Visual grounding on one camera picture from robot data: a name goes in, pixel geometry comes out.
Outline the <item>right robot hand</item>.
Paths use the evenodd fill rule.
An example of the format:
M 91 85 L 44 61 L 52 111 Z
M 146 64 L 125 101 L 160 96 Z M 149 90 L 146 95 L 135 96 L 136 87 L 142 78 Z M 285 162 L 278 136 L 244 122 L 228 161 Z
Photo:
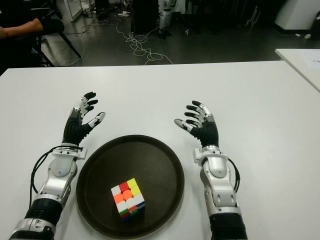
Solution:
M 198 139 L 203 148 L 207 146 L 219 147 L 219 133 L 216 121 L 207 106 L 193 100 L 192 105 L 187 105 L 186 109 L 191 112 L 185 112 L 184 115 L 193 118 L 193 120 L 176 118 L 174 123 Z

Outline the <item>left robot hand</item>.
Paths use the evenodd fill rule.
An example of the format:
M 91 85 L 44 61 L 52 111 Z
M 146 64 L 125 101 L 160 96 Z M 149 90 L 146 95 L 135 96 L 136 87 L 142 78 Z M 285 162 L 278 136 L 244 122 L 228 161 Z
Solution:
M 83 123 L 83 118 L 98 103 L 95 97 L 96 93 L 91 91 L 81 96 L 74 104 L 64 127 L 63 146 L 79 146 L 81 141 L 104 120 L 106 113 L 100 112 L 86 124 Z

